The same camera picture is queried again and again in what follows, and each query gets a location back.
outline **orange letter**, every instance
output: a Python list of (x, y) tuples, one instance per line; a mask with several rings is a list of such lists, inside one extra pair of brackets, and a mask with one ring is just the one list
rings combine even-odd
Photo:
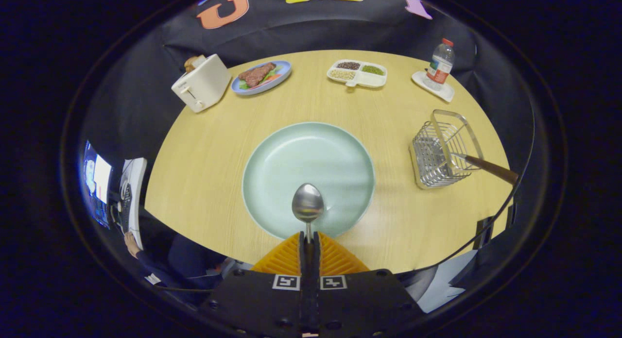
[(244, 16), (244, 14), (246, 14), (246, 12), (248, 11), (248, 0), (227, 1), (233, 2), (233, 5), (235, 6), (235, 11), (233, 11), (233, 13), (231, 13), (231, 15), (229, 15), (228, 17), (220, 17), (218, 15), (218, 7), (220, 7), (222, 4), (216, 4), (215, 6), (208, 8), (208, 10), (202, 11), (199, 15), (196, 15), (196, 17), (201, 19), (201, 24), (203, 25), (203, 28), (207, 28), (208, 30), (211, 30), (213, 28), (219, 28), (233, 21), (236, 21), (237, 19)]

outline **toaster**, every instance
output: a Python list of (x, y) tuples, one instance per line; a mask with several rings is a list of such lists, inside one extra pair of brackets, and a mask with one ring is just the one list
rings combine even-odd
[(171, 90), (198, 113), (220, 101), (231, 81), (231, 74), (217, 54), (207, 58), (200, 55), (192, 65), (195, 69), (179, 77)]

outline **hand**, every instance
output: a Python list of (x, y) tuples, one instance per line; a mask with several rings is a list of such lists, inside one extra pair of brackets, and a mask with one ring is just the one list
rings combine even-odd
[(138, 248), (138, 245), (136, 244), (136, 239), (134, 238), (134, 234), (132, 234), (131, 231), (128, 231), (125, 233), (124, 239), (125, 239), (125, 245), (127, 246), (127, 250), (129, 251), (129, 254), (131, 254), (134, 258), (138, 259), (136, 254), (140, 252), (140, 248)]

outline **meat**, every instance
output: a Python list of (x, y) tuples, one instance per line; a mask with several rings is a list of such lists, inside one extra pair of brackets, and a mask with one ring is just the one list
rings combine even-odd
[(264, 79), (264, 77), (266, 77), (266, 75), (274, 68), (276, 68), (276, 65), (269, 62), (258, 68), (242, 72), (238, 78), (245, 81), (249, 88), (253, 88), (258, 85), (261, 80)]

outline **metal basket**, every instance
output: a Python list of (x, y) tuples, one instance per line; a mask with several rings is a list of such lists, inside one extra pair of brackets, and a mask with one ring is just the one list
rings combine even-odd
[[(442, 117), (444, 121), (438, 121), (437, 117)], [(470, 141), (462, 140), (463, 130), (468, 133)], [(479, 169), (454, 155), (468, 154), (467, 146), (474, 149), (480, 159), (484, 159), (480, 144), (464, 116), (434, 110), (431, 120), (419, 130), (410, 147), (417, 185), (422, 189), (448, 186), (471, 175), (472, 170)]]

